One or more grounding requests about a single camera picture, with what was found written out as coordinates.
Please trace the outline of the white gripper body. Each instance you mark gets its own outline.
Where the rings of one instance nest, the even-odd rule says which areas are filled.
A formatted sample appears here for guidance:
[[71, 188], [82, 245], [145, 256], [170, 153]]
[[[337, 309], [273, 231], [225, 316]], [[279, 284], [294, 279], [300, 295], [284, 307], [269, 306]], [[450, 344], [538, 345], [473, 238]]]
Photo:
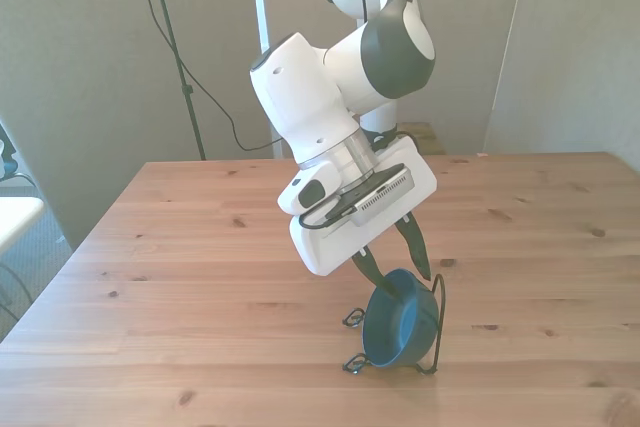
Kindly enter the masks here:
[[290, 235], [315, 275], [329, 275], [437, 188], [408, 137], [363, 157], [369, 170], [360, 177], [353, 160], [321, 160], [289, 184]]

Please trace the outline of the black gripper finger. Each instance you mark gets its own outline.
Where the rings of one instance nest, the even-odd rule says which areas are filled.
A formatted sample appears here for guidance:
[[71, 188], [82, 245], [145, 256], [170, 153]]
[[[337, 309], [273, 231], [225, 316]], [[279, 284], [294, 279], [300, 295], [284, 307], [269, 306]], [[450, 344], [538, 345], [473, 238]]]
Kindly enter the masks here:
[[412, 213], [400, 218], [395, 227], [405, 240], [414, 267], [423, 279], [432, 280], [430, 262], [421, 229]]
[[395, 296], [394, 285], [379, 270], [375, 257], [368, 246], [364, 246], [351, 257], [354, 265], [371, 283], [388, 296]]

